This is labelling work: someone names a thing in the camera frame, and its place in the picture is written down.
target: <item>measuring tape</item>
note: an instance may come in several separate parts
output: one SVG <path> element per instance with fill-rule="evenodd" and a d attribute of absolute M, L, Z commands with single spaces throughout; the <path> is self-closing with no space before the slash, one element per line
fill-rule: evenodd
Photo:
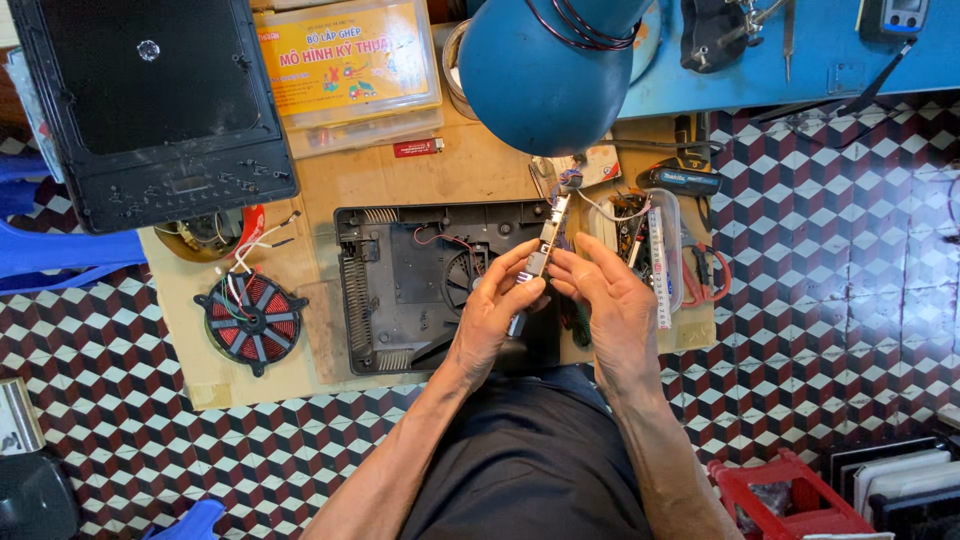
<path fill-rule="evenodd" d="M 653 263 L 654 292 L 657 294 L 657 328 L 670 328 L 670 288 L 666 272 L 666 256 L 663 254 L 663 224 L 660 221 L 660 209 L 651 208 L 648 227 L 650 228 L 650 262 Z"/>

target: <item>cardboard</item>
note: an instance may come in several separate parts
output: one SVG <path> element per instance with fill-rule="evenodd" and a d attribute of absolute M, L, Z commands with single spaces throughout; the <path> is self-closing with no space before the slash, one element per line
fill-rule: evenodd
<path fill-rule="evenodd" d="M 436 46 L 443 46 L 440 33 L 452 26 L 434 27 Z M 177 258 L 160 243 L 153 229 L 139 231 L 156 281 L 157 300 L 195 408 L 250 405 L 427 380 L 428 374 L 370 377 L 350 372 L 337 261 L 340 248 L 332 217 L 340 207 L 537 197 L 528 170 L 529 156 L 500 142 L 480 122 L 465 118 L 453 108 L 451 100 L 444 99 L 443 111 L 445 124 L 436 132 L 444 138 L 443 152 L 396 158 L 393 147 L 386 145 L 298 160 L 300 195 L 266 205 L 268 228 L 285 220 L 294 209 L 302 212 L 291 226 L 271 236 L 272 240 L 290 236 L 295 240 L 276 249 L 255 248 L 248 263 L 259 263 L 264 275 L 297 296 L 309 298 L 310 304 L 303 311 L 305 335 L 300 336 L 297 348 L 269 366 L 259 379 L 248 367 L 217 353 L 204 333 L 203 311 L 193 303 L 193 296 L 206 294 L 219 279 L 214 272 L 216 265 Z M 673 122 L 670 118 L 636 120 L 617 124 L 613 132 L 617 137 L 671 140 Z M 636 174 L 672 153 L 631 149 L 621 150 L 619 155 L 624 179 L 617 180 L 619 184 L 590 189 L 619 185 L 622 190 L 624 182 L 632 185 Z M 588 195 L 595 198 L 599 191 Z M 587 205 L 577 201 L 567 225 L 571 233 L 579 230 L 580 216 L 587 212 Z M 221 263 L 221 267 L 231 265 Z M 706 347 L 715 339 L 712 306 L 679 310 L 674 313 L 674 325 L 673 333 L 658 335 L 661 352 Z M 584 361 L 592 361 L 592 353 L 576 347 L 565 332 L 561 362 Z"/>

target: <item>red handle pliers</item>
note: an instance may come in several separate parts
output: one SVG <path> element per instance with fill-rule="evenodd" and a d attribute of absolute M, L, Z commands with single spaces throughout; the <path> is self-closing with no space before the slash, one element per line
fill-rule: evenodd
<path fill-rule="evenodd" d="M 681 250 L 689 247 L 690 251 L 693 252 L 693 256 L 697 259 L 697 278 L 699 278 L 698 281 L 697 278 L 693 277 L 690 268 L 686 265 L 686 262 L 684 262 L 684 287 L 690 291 L 690 294 L 693 296 L 693 302 L 684 302 L 680 304 L 680 306 L 696 307 L 703 302 L 716 302 L 724 296 L 727 296 L 727 293 L 730 292 L 731 285 L 730 266 L 727 264 L 727 260 L 712 247 L 694 239 L 690 231 L 686 228 L 686 223 L 681 227 L 680 238 Z M 720 266 L 723 271 L 723 286 L 716 292 L 713 291 L 713 287 L 710 285 L 710 267 L 707 264 L 707 254 L 713 255 L 720 261 Z"/>

